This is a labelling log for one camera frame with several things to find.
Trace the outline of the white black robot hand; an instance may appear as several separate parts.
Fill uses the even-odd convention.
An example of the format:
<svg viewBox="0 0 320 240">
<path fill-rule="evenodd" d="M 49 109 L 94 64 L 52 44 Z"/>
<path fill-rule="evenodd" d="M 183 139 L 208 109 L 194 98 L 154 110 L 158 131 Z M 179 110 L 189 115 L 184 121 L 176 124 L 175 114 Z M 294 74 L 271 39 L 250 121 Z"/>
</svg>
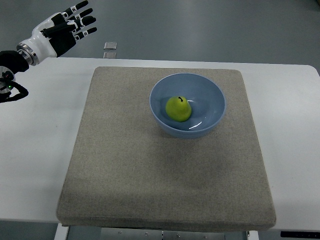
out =
<svg viewBox="0 0 320 240">
<path fill-rule="evenodd" d="M 62 56 L 73 48 L 77 41 L 97 31 L 96 27 L 90 27 L 96 21 L 96 18 L 91 16 L 93 9 L 80 11 L 88 4 L 89 2 L 84 0 L 53 14 L 32 30 L 29 39 L 19 44 L 33 57 L 34 65 L 49 57 Z"/>
</svg>

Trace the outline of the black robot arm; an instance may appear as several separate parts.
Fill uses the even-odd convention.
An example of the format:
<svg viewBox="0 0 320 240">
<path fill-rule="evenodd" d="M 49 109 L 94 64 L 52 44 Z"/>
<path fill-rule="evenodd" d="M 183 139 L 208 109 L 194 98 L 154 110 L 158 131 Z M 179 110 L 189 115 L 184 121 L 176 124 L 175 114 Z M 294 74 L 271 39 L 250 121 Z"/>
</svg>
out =
<svg viewBox="0 0 320 240">
<path fill-rule="evenodd" d="M 36 53 L 20 43 L 16 51 L 0 52 L 0 102 L 15 102 L 29 95 L 29 91 L 16 82 L 15 74 L 22 73 L 38 61 Z"/>
</svg>

